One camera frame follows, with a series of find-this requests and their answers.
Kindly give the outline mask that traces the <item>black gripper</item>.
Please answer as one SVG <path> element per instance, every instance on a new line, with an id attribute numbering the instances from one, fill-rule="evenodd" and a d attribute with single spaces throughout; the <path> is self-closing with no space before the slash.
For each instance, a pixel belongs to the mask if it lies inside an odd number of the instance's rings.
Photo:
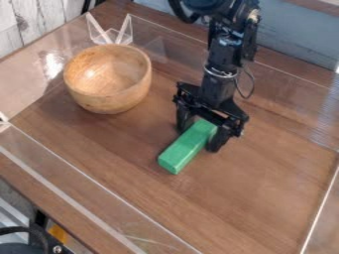
<path id="1" fill-rule="evenodd" d="M 179 81 L 176 88 L 178 92 L 172 101 L 176 104 L 178 131 L 183 133 L 192 126 L 195 116 L 207 120 L 219 128 L 206 149 L 211 153 L 218 153 L 232 136 L 242 136 L 250 116 L 232 98 L 215 107 L 199 95 L 200 87 L 198 85 Z"/>

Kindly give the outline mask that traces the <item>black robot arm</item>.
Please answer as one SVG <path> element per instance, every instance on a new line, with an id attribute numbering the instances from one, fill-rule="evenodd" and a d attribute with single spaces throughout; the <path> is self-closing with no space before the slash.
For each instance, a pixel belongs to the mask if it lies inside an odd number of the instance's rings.
<path id="1" fill-rule="evenodd" d="M 243 134 L 250 121 L 235 96 L 240 93 L 240 71 L 255 59 L 259 0 L 168 0 L 168 3 L 184 23 L 210 19 L 203 80 L 199 85 L 180 81 L 174 102 L 180 131 L 192 126 L 198 117 L 218 127 L 207 142 L 207 150 L 216 153 L 231 138 Z"/>

